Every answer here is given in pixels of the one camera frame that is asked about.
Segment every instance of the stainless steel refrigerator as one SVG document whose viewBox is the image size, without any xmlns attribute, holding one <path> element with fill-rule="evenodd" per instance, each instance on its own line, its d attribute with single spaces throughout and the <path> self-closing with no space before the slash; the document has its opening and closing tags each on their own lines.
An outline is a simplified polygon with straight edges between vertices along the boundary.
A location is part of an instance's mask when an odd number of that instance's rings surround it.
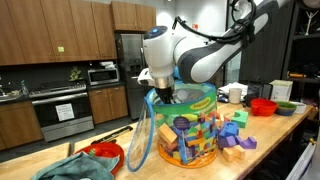
<svg viewBox="0 0 320 180">
<path fill-rule="evenodd" d="M 126 94 L 131 119 L 138 119 L 144 96 L 150 87 L 138 84 L 137 78 L 147 65 L 142 51 L 143 34 L 115 34 L 120 79 L 126 82 Z"/>
</svg>

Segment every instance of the teal cloth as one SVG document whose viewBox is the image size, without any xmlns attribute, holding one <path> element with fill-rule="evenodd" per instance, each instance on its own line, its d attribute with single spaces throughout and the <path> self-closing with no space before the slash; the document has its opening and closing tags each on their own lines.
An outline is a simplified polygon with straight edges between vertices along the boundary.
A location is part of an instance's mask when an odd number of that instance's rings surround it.
<svg viewBox="0 0 320 180">
<path fill-rule="evenodd" d="M 120 157 L 103 158 L 77 153 L 38 171 L 32 180 L 74 180 L 89 178 L 113 180 L 110 171 L 118 164 Z"/>
</svg>

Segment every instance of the bottle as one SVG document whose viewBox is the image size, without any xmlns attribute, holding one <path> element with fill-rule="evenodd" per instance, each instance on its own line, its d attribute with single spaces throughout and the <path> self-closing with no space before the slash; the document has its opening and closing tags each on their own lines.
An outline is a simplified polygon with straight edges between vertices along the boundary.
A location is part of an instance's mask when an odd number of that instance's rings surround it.
<svg viewBox="0 0 320 180">
<path fill-rule="evenodd" d="M 26 87 L 26 85 L 24 84 L 24 80 L 21 81 L 21 90 L 22 90 L 23 95 L 27 96 L 29 94 L 29 90 Z"/>
</svg>

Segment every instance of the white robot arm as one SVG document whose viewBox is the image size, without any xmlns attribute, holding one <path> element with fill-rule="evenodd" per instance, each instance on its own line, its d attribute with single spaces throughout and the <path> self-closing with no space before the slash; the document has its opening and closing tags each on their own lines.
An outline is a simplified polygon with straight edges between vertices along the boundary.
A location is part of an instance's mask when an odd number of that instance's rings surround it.
<svg viewBox="0 0 320 180">
<path fill-rule="evenodd" d="M 290 0 L 233 0 L 247 3 L 250 8 L 243 18 L 236 21 L 223 36 L 214 37 L 202 34 L 188 27 L 179 17 L 179 23 L 186 30 L 208 39 L 207 44 L 195 36 L 178 34 L 165 26 L 156 26 L 144 35 L 143 50 L 149 68 L 139 78 L 140 84 L 151 85 L 164 103 L 170 103 L 174 91 L 173 71 L 177 66 L 182 81 L 202 83 L 215 75 L 220 67 L 246 48 L 254 36 L 274 18 L 277 12 Z M 312 9 L 320 8 L 314 0 L 298 0 L 298 4 Z"/>
</svg>

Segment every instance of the floor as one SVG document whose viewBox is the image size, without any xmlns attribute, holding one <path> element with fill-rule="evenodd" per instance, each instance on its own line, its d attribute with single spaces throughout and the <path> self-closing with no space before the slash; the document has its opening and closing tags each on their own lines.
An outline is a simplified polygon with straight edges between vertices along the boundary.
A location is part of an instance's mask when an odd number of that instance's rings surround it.
<svg viewBox="0 0 320 180">
<path fill-rule="evenodd" d="M 44 140 L 41 140 L 41 141 L 33 142 L 33 143 L 30 143 L 27 145 L 22 145 L 22 146 L 19 146 L 16 148 L 11 148 L 8 150 L 0 151 L 0 163 L 17 158 L 17 157 L 21 157 L 21 156 L 24 156 L 24 155 L 27 155 L 27 154 L 30 154 L 30 153 L 33 153 L 36 151 L 40 151 L 40 150 L 43 150 L 46 148 L 57 146 L 59 144 L 63 144 L 66 142 L 70 142 L 71 144 L 74 144 L 78 141 L 81 141 L 81 140 L 87 139 L 89 137 L 96 136 L 98 134 L 102 134 L 102 133 L 114 130 L 116 128 L 120 128 L 120 127 L 129 125 L 133 122 L 134 121 L 132 121 L 128 117 L 120 118 L 120 119 L 108 121 L 103 124 L 98 124 L 95 126 L 95 129 L 93 129 L 93 130 L 79 133 L 79 134 L 69 136 L 66 138 L 58 139 L 58 140 L 51 141 L 51 142 L 45 142 Z"/>
</svg>

